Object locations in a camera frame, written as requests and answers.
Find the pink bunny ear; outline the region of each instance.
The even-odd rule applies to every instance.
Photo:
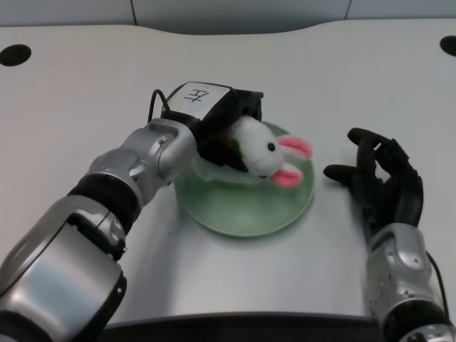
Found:
[[[297,187],[302,182],[302,178],[302,172],[296,166],[287,162],[271,176],[272,182],[281,187]]]
[[[279,145],[285,153],[289,153],[300,159],[309,159],[314,149],[309,141],[295,137],[294,135],[283,135],[278,138]]]

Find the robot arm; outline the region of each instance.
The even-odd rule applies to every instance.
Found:
[[[164,103],[161,118],[98,157],[2,264],[0,336],[73,342],[99,333],[126,291],[116,261],[133,222],[199,147],[242,115],[246,94],[255,98],[223,85],[186,83]],[[259,110],[253,103],[249,109]]]
[[[418,230],[423,183],[395,140],[352,129],[356,167],[330,165],[348,186],[368,225],[367,300],[387,342],[450,342],[455,329],[430,287],[431,263]],[[375,176],[375,161],[390,178]]]

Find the black hole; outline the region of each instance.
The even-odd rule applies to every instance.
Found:
[[[0,52],[0,64],[3,66],[18,66],[26,62],[31,56],[31,49],[27,45],[11,45]]]
[[[440,47],[444,52],[456,57],[456,36],[446,36],[442,38]]]

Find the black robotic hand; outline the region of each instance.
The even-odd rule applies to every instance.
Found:
[[[423,183],[398,142],[360,128],[352,128],[348,139],[358,146],[356,166],[329,165],[325,176],[348,186],[372,234],[390,223],[417,227]],[[375,176],[375,161],[390,174],[386,182]]]
[[[224,143],[221,134],[243,115],[261,121],[263,93],[204,82],[182,84],[166,99],[160,90],[156,90],[150,103],[148,123],[152,120],[157,95],[163,102],[161,118],[186,125],[197,141],[201,157],[219,166],[229,165],[247,171],[238,154]]]

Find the silver robot arm segment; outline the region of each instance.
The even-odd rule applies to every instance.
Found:
[[[97,334],[126,290],[116,262],[126,250],[126,233],[196,153],[187,126],[154,119],[98,157],[2,264],[0,335],[69,342]],[[122,208],[126,197],[131,203]]]
[[[431,274],[423,234],[418,228],[393,223],[372,238],[367,298],[375,319],[388,332],[389,341],[455,341],[455,327],[445,317],[430,286]]]

